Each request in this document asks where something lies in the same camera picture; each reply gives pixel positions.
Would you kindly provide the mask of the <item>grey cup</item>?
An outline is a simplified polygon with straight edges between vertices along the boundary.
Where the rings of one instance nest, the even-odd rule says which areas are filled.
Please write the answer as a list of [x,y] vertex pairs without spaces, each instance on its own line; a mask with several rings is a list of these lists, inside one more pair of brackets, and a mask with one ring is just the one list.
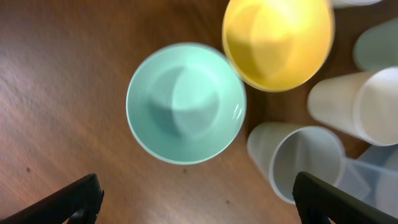
[[294,204],[296,175],[305,171],[337,186],[345,171],[345,148],[327,128],[265,122],[249,134],[248,153],[283,201]]

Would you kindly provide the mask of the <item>mint green cup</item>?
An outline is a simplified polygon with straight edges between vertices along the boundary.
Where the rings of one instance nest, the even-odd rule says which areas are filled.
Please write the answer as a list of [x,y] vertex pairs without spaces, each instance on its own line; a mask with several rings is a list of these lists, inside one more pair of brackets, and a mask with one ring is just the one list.
[[363,32],[354,45],[353,60],[361,70],[397,66],[397,18]]

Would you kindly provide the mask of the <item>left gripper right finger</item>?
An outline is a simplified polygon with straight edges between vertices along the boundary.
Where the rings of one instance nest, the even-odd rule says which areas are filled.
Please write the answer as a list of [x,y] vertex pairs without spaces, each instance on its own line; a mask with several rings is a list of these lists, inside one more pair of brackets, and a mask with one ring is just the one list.
[[397,224],[397,218],[308,172],[297,174],[292,195],[303,224]]

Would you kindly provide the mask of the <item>cream white cup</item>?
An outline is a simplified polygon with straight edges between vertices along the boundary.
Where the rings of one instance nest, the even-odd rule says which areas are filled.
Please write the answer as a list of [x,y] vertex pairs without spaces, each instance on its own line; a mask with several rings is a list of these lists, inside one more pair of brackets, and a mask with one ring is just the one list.
[[329,78],[310,91],[311,117],[376,146],[397,144],[397,67]]

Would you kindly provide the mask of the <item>clear plastic storage container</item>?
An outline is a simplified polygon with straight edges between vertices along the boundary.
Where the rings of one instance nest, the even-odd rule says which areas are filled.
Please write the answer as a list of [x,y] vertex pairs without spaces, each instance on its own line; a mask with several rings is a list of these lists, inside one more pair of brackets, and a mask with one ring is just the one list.
[[337,188],[397,217],[397,146],[371,146],[357,159],[346,159]]

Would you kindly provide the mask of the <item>white small bowl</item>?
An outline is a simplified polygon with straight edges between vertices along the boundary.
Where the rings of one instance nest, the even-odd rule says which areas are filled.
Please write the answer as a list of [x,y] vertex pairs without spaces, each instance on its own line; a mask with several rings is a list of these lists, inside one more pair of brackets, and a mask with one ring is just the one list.
[[369,6],[381,2],[382,0],[329,0],[335,9],[356,6]]

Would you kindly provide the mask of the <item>yellow small bowl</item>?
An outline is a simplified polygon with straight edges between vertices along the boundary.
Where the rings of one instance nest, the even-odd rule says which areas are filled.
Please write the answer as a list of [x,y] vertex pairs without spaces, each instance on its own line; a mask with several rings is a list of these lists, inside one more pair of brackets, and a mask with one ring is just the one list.
[[334,35],[326,0],[231,0],[223,17],[227,59],[248,85],[268,92],[311,79],[328,58]]

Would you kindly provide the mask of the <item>mint green small bowl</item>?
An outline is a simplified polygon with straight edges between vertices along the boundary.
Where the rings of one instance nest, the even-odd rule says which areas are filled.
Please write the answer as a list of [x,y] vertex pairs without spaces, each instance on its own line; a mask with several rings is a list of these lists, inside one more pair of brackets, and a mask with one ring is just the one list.
[[134,72],[126,116],[139,145],[178,165],[205,162],[238,135],[246,115],[243,81],[209,45],[181,42],[148,56]]

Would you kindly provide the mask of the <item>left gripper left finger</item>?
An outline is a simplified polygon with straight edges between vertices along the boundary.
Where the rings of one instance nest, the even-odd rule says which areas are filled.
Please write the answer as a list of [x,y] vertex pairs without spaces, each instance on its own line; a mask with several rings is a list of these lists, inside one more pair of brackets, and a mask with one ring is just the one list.
[[95,224],[104,191],[97,175],[88,174],[37,203],[1,220],[1,223]]

